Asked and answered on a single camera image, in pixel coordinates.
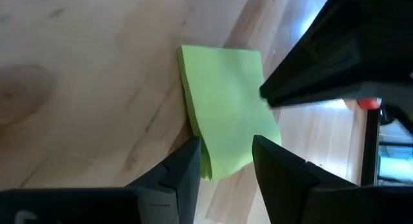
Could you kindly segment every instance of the green sticky note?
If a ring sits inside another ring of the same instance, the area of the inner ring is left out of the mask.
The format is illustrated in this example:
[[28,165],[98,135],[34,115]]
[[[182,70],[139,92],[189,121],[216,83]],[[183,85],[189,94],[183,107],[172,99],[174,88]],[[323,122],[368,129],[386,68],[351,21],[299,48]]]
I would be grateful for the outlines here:
[[202,177],[218,181],[252,162],[252,138],[281,144],[265,101],[257,51],[183,45],[178,50],[186,106],[194,134],[202,142]]

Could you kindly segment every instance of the wood grain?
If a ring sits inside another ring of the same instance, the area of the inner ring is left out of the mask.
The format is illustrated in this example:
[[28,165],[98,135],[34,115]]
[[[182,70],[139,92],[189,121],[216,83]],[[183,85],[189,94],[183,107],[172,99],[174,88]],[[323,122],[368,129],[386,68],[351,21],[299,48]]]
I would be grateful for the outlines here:
[[[192,133],[180,44],[259,50],[266,76],[326,0],[0,0],[0,188],[123,186]],[[365,113],[274,110],[283,147],[359,181]],[[196,223],[269,223],[253,165],[201,182]]]

